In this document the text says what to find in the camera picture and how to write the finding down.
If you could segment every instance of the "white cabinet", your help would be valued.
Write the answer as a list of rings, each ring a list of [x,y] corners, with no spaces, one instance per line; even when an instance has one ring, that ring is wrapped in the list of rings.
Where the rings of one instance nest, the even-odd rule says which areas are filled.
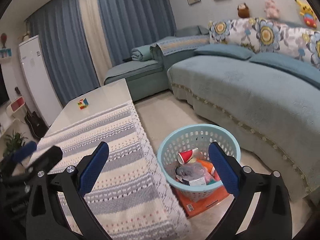
[[[48,126],[62,111],[42,57],[39,36],[19,45],[22,68],[36,106]]]

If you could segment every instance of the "television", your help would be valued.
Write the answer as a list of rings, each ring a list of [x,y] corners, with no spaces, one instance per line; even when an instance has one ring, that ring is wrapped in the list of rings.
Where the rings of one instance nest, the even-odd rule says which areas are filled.
[[[7,90],[4,85],[4,80],[3,80],[3,76],[2,76],[2,69],[1,69],[1,65],[0,65],[0,106],[5,104],[7,101],[9,101],[9,96],[8,96]]]

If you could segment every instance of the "blue curtain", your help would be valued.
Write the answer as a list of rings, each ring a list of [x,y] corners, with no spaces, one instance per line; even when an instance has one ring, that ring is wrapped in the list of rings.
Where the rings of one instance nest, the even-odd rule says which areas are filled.
[[[49,77],[63,106],[100,86],[78,0],[51,0],[28,21],[32,36],[40,37]]]
[[[131,49],[151,44],[176,30],[169,0],[98,0],[113,65],[131,57]]]

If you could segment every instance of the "floral cushion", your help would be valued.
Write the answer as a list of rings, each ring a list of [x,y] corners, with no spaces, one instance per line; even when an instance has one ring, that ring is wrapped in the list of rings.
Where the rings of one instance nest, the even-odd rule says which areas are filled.
[[[258,53],[260,50],[259,19],[246,18],[209,23],[210,43],[236,44]]]
[[[260,20],[257,38],[260,52],[277,52],[320,67],[320,32],[291,28],[272,20]]]

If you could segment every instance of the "light blue plastic basket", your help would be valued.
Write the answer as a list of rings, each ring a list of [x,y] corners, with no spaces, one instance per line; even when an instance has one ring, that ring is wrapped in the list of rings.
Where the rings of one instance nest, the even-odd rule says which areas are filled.
[[[218,181],[207,186],[188,186],[175,180],[176,168],[180,166],[178,152],[199,148],[197,158],[210,161],[208,148],[210,143],[217,141],[227,155],[240,162],[240,146],[234,136],[227,130],[212,124],[195,124],[180,128],[171,133],[160,145],[157,153],[158,163],[170,185],[180,190],[193,202],[210,196],[222,182]]]

